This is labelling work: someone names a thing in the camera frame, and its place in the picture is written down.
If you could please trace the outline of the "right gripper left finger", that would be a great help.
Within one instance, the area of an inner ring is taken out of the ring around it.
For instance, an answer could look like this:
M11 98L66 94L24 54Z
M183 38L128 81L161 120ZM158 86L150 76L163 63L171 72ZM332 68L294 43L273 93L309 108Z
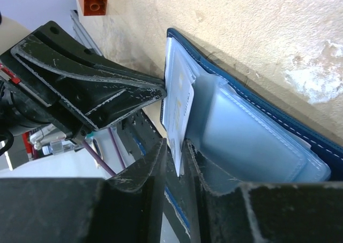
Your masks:
M143 176L3 178L1 242L147 242Z

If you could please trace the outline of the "navy blue card holder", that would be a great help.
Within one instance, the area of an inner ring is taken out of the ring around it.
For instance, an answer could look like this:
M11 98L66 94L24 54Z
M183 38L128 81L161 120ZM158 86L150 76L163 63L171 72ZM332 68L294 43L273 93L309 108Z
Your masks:
M191 70L194 97L185 132L210 161L244 181L342 180L342 147L259 97L167 30L165 82L175 62Z

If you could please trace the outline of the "silver VIP card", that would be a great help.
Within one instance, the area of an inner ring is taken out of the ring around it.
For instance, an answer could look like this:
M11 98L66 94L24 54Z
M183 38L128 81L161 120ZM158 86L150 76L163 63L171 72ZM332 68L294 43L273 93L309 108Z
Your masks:
M178 176L182 170L181 150L194 97L193 82L191 70L186 64L175 62L173 67L168 70L163 125L167 131L175 171Z

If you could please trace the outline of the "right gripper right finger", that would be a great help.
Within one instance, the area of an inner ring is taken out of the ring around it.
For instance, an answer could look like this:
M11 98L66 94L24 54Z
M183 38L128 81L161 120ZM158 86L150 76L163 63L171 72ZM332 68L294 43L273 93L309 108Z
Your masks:
M342 182L240 182L183 144L192 242L342 242Z

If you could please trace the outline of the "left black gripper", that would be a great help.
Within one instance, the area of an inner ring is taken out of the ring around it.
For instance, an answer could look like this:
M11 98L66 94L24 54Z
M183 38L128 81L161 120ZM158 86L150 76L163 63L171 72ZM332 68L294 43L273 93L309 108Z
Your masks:
M87 50L54 21L32 34L1 54L1 140L9 147L50 124L80 143L88 126L109 127L167 95L162 79Z

